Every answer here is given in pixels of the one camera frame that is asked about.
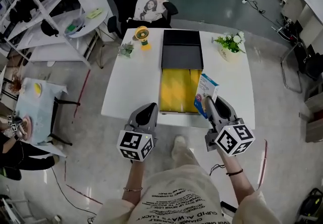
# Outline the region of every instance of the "sitting person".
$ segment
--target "sitting person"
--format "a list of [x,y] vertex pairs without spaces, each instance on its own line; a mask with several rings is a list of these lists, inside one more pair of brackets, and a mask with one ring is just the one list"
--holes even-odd
[[0,166],[19,170],[46,170],[59,161],[57,155],[43,159],[29,157],[46,155],[48,152],[19,141],[17,136],[8,138],[2,133],[8,128],[9,125],[0,124]]

